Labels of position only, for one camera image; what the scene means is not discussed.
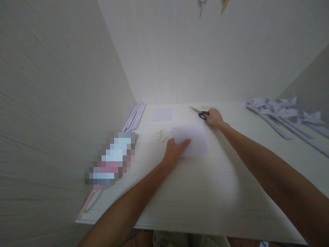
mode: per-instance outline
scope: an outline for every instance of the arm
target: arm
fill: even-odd
[[[272,151],[231,128],[218,110],[203,115],[233,146],[265,192],[311,246],[329,245],[329,199]]]
[[[180,145],[176,145],[173,138],[168,140],[163,160],[138,184],[109,207],[81,240],[78,247],[111,247],[121,244],[135,226],[144,208],[165,177],[175,169],[179,157],[189,143],[189,139]]]

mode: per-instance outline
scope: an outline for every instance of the left arm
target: left arm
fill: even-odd
[[[163,160],[109,207],[81,240],[78,247],[118,246],[121,244],[135,226],[160,184],[175,169],[178,159],[189,143],[190,140],[185,140],[182,144],[176,145],[173,138],[168,140]]]

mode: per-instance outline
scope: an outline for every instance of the table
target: table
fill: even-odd
[[[302,236],[262,190],[221,132],[188,106],[199,110],[217,108],[233,128],[275,152],[326,196],[329,196],[329,159],[293,134],[293,140],[284,140],[255,113],[238,108],[239,104],[147,105],[136,130],[134,166],[114,186],[98,191],[76,222],[94,224],[109,206],[150,172],[163,158],[172,127],[200,122],[208,153],[180,159],[135,227],[304,244]],[[172,108],[172,121],[152,121],[154,109],[161,108]],[[301,127],[316,137],[315,143],[329,150],[328,139]],[[157,136],[160,130],[163,130],[161,140]]]

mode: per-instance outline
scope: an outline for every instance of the right arm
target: right arm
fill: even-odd
[[[218,110],[203,115],[235,149],[265,192],[311,246],[329,246],[329,199],[272,151],[223,121]]]

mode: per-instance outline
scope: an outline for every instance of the left hand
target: left hand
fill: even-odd
[[[162,161],[173,165],[173,167],[176,167],[178,159],[181,157],[183,151],[190,144],[190,142],[191,139],[186,139],[181,144],[176,145],[174,138],[169,139],[167,142],[167,149]]]

